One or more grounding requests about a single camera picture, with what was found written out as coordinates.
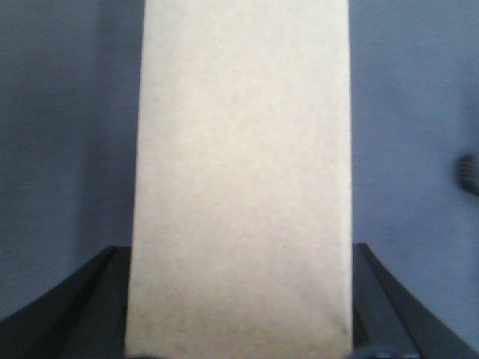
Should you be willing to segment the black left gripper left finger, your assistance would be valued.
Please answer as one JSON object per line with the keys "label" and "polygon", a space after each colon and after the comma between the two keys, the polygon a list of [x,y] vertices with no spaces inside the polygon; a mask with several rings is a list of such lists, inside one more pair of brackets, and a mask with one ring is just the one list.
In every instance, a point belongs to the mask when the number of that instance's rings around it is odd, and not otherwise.
{"label": "black left gripper left finger", "polygon": [[1,321],[2,358],[124,358],[131,249],[107,247]]}

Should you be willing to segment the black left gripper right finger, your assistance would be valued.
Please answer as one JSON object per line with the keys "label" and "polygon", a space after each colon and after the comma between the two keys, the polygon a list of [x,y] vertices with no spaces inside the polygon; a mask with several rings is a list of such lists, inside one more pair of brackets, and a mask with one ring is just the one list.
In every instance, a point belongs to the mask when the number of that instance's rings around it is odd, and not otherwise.
{"label": "black left gripper right finger", "polygon": [[365,243],[353,245],[352,358],[477,358]]}

